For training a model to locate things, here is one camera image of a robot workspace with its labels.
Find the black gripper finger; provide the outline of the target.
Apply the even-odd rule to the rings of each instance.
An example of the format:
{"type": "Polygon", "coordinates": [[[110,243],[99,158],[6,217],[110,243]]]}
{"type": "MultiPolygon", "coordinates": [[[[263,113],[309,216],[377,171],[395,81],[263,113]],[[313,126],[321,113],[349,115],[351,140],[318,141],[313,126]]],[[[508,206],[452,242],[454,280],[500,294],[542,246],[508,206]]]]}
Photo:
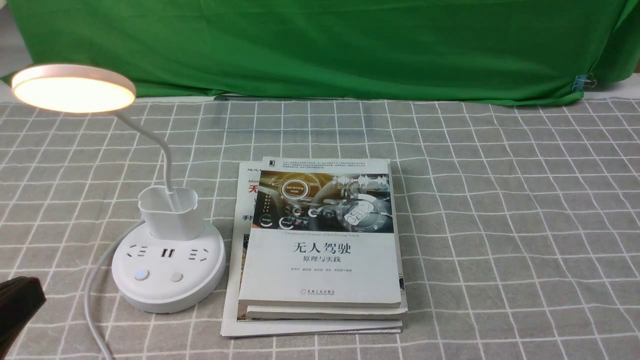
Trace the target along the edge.
{"type": "Polygon", "coordinates": [[[41,281],[36,276],[17,276],[0,283],[0,353],[9,353],[46,301],[41,281]]]}

